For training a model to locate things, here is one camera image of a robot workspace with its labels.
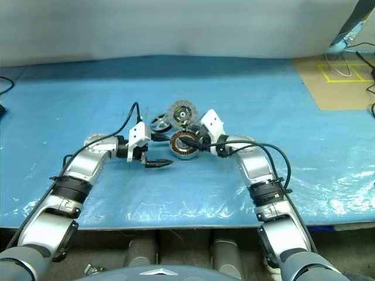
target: blue table surface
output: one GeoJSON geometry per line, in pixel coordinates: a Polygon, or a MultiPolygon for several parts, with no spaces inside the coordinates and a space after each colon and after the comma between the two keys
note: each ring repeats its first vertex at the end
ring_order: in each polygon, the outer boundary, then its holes
{"type": "MultiPolygon", "coordinates": [[[[291,197],[307,224],[375,219],[375,123],[366,111],[321,111],[290,60],[150,56],[1,68],[0,226],[17,227],[92,133],[109,133],[138,101],[146,122],[176,100],[214,108],[228,134],[279,146],[292,164],[291,197]]],[[[78,219],[83,228],[258,225],[236,164],[201,153],[174,159],[151,143],[145,169],[107,162],[78,219]]],[[[286,176],[275,153],[279,173],[286,176]]]]}

